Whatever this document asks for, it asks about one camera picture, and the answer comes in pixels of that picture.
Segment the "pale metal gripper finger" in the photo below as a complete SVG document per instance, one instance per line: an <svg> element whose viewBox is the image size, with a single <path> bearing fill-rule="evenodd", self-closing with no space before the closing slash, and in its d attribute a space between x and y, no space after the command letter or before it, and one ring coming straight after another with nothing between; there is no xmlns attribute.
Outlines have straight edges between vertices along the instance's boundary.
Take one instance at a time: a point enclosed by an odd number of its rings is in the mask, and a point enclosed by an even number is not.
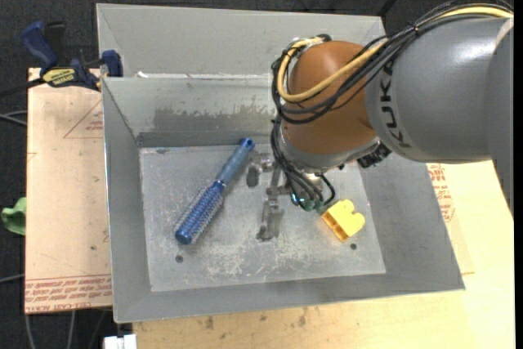
<svg viewBox="0 0 523 349"><path fill-rule="evenodd" d="M249 159L246 182L248 187L255 187L259 184L260 176L273 169L273 162L268 153L256 153Z"/></svg>
<svg viewBox="0 0 523 349"><path fill-rule="evenodd" d="M278 193L271 188L267 188L266 194L267 198L263 204L261 225L256 235L258 240L277 238L284 215L284 210L279 206Z"/></svg>

